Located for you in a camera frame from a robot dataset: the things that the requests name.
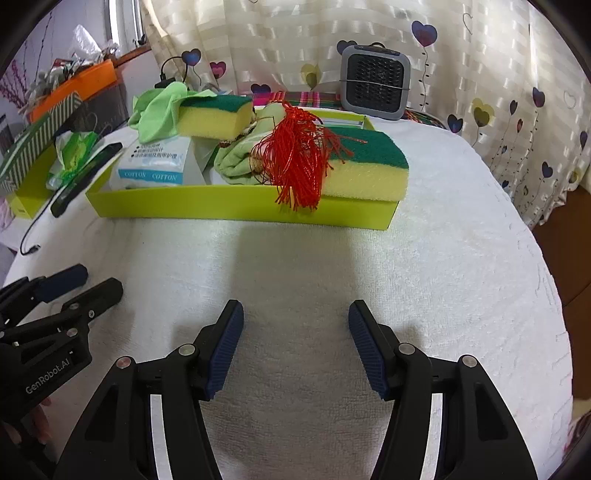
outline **wooden furniture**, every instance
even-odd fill
[[[117,68],[117,67],[123,65],[124,63],[126,63],[130,60],[133,60],[134,58],[139,57],[140,55],[142,55],[150,50],[152,50],[152,47],[150,47],[150,45],[142,45],[142,46],[135,48],[134,50],[126,53],[121,58],[115,59],[113,61],[113,65],[115,66],[115,68]]]
[[[573,354],[573,395],[591,398],[591,194],[569,193],[547,223],[534,228],[562,299]]]

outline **curtain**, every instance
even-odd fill
[[[526,0],[142,1],[157,61],[192,52],[196,89],[338,92],[347,45],[403,52],[408,107],[472,145],[530,228],[565,203],[589,165],[591,85]],[[184,73],[183,63],[167,68]]]

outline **orange box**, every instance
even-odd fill
[[[81,100],[86,100],[116,81],[117,75],[112,61],[106,60],[94,65],[56,88],[41,105],[31,112],[31,122],[37,121],[45,112],[48,112],[72,92],[78,92]]]

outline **green striped box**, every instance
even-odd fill
[[[16,192],[33,162],[53,141],[53,136],[82,104],[76,92],[45,113],[8,150],[0,168],[0,196]]]

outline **red string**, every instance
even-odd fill
[[[332,168],[331,153],[342,158],[343,153],[351,156],[353,152],[313,113],[286,102],[282,104],[285,118],[254,146],[251,158],[261,164],[261,183],[277,187],[276,203],[285,203],[294,210],[299,207],[316,209],[322,181],[328,168]]]

